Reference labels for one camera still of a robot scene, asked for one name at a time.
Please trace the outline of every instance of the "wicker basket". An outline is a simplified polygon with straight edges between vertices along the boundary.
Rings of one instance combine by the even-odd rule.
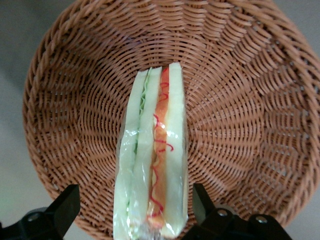
[[[246,219],[287,225],[319,183],[320,62],[270,0],[82,0],[46,33],[23,98],[52,198],[80,186],[76,223],[111,239],[117,138],[138,70],[179,61],[189,183]],[[185,231],[195,222],[191,205]]]

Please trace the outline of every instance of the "screw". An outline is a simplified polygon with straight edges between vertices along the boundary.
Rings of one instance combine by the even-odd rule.
[[[32,222],[40,217],[40,214],[38,212],[32,214],[31,216],[28,217],[28,222]]]
[[[268,222],[268,220],[263,216],[257,216],[255,219],[261,224],[266,224]]]
[[[218,214],[221,216],[221,217],[225,217],[228,215],[227,211],[224,210],[224,209],[219,209],[218,210]]]

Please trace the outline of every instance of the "sandwich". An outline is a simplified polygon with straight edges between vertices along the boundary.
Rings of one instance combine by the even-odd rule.
[[[118,142],[115,240],[174,239],[188,219],[186,117],[178,62],[139,71]]]

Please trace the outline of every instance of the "gray surface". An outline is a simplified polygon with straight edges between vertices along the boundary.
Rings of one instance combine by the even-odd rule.
[[[29,159],[22,126],[22,98],[28,67],[44,33],[71,0],[0,1],[0,220],[15,223],[51,199]],[[276,0],[320,56],[318,0]],[[320,236],[320,191],[286,228],[294,240]],[[90,240],[75,225],[66,240]]]

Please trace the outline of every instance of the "plastic wrap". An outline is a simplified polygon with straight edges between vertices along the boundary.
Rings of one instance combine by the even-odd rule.
[[[117,144],[116,240],[174,239],[188,219],[182,69],[138,72]]]

